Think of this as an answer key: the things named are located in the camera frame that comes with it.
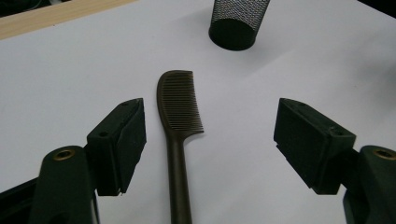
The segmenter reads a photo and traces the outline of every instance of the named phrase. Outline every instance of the brass insert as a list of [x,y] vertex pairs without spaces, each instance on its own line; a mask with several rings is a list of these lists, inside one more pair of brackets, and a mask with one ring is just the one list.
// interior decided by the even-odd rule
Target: brass insert
[[382,159],[396,161],[396,152],[378,148],[374,150],[374,154]]
[[53,156],[55,161],[64,161],[72,158],[76,154],[74,149],[64,149]]

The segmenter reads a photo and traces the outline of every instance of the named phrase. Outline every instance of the comb teeth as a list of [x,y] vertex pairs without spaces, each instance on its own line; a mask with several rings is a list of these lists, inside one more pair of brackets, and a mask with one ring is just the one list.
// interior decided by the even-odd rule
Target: comb teeth
[[175,131],[202,132],[192,72],[165,73],[158,89],[164,120]]

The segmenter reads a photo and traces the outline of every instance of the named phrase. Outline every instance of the wooden surface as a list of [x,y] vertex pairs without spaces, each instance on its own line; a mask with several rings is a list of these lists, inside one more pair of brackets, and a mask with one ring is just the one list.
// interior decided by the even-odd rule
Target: wooden surface
[[0,39],[70,21],[135,0],[73,0],[0,19]]

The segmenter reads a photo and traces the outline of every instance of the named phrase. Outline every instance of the comb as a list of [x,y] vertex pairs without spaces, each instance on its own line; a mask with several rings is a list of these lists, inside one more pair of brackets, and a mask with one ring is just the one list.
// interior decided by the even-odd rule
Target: comb
[[190,71],[164,73],[157,88],[157,105],[166,136],[169,193],[173,224],[191,224],[184,140],[204,128],[195,99]]

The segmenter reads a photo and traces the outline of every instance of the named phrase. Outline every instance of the black mesh pencil holder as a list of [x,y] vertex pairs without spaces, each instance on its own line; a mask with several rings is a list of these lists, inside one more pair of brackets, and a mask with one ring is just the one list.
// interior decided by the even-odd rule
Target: black mesh pencil holder
[[215,0],[209,36],[224,49],[253,46],[270,0]]

